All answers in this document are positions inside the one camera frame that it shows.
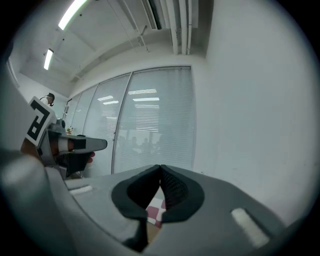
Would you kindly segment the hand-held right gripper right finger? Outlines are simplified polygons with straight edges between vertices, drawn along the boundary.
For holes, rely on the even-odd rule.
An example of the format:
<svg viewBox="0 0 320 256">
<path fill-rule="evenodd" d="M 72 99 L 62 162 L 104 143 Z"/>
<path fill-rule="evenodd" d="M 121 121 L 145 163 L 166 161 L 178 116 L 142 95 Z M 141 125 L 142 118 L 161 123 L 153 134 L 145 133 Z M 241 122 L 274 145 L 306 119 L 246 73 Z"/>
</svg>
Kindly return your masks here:
<svg viewBox="0 0 320 256">
<path fill-rule="evenodd" d="M 285 230 L 266 206 L 235 185 L 161 166 L 161 229 L 146 252 L 155 256 L 247 256 Z"/>
</svg>

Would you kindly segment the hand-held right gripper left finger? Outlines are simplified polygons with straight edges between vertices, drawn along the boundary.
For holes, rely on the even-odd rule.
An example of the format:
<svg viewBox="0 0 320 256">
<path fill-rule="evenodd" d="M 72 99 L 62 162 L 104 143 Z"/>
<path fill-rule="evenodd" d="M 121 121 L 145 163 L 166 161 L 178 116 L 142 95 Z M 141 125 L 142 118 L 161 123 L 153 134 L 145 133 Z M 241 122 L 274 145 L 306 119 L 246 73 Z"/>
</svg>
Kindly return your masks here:
<svg viewBox="0 0 320 256">
<path fill-rule="evenodd" d="M 136 244 L 143 238 L 146 244 L 154 241 L 160 228 L 147 221 L 140 224 L 136 219 L 124 217 L 112 201 L 112 190 L 121 181 L 127 180 L 151 165 L 136 169 L 91 178 L 70 179 L 65 184 L 79 206 L 98 227 L 121 244 L 136 251 L 146 246 Z"/>
</svg>

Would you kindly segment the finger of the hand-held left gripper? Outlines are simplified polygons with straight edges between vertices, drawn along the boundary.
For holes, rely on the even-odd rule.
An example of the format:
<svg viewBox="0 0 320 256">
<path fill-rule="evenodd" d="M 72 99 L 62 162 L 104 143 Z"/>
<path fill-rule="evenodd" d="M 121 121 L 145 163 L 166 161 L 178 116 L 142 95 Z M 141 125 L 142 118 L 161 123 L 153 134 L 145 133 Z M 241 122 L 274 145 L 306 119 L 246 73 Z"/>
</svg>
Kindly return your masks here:
<svg viewBox="0 0 320 256">
<path fill-rule="evenodd" d="M 59 136 L 59 153 L 91 153 L 107 148 L 105 139 L 62 134 Z"/>
</svg>

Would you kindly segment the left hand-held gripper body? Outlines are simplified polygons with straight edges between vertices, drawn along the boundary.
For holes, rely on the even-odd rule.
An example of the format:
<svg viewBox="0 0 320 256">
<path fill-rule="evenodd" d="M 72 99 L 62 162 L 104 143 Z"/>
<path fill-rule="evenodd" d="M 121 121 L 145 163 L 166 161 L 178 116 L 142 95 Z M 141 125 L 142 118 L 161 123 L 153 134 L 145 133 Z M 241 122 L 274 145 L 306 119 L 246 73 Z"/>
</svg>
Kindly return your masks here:
<svg viewBox="0 0 320 256">
<path fill-rule="evenodd" d="M 26 139 L 36 150 L 37 157 L 50 168 L 59 171 L 63 179 L 80 176 L 88 163 L 87 153 L 76 153 L 76 143 L 84 137 L 68 135 L 65 121 L 57 118 L 55 112 L 39 98 L 33 97 L 29 106 L 34 110 L 32 121 Z"/>
</svg>

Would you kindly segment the person's left hand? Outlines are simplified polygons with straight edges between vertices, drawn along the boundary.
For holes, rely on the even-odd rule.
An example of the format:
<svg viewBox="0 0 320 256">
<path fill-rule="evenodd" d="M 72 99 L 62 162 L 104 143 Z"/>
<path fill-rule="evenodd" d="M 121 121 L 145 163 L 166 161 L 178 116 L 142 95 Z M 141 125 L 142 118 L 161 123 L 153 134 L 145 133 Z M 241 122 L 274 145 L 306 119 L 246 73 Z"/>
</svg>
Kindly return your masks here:
<svg viewBox="0 0 320 256">
<path fill-rule="evenodd" d="M 74 141 L 72 139 L 68 139 L 67 147 L 68 147 L 68 151 L 72 151 L 74 149 Z M 57 139 L 53 139 L 50 141 L 50 148 L 51 148 L 51 153 L 52 153 L 54 159 L 57 160 L 60 157 L 59 143 L 58 143 Z M 88 161 L 87 161 L 88 164 L 93 162 L 94 156 L 95 156 L 95 153 L 92 152 L 90 154 Z"/>
</svg>

